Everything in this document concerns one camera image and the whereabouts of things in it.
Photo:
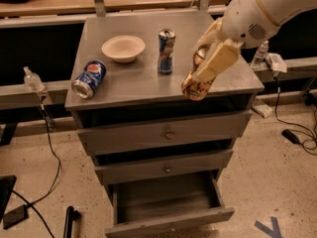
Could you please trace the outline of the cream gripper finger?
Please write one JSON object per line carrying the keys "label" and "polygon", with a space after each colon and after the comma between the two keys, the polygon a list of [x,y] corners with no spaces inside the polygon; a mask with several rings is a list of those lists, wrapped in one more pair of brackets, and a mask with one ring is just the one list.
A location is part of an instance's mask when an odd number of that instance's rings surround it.
{"label": "cream gripper finger", "polygon": [[199,39],[193,48],[193,66],[199,67],[211,58],[218,45],[215,34],[207,34]]}
{"label": "cream gripper finger", "polygon": [[240,42],[227,39],[220,43],[212,55],[197,69],[195,78],[200,82],[213,80],[238,60],[240,51]]}

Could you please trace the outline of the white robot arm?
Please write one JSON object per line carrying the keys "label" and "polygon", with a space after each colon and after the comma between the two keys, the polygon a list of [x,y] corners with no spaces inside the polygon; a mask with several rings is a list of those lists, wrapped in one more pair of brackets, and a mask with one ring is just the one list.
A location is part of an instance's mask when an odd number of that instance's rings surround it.
{"label": "white robot arm", "polygon": [[194,79],[214,79],[238,60],[241,49],[258,47],[290,19],[316,8],[317,0],[232,0],[196,43],[210,50]]}

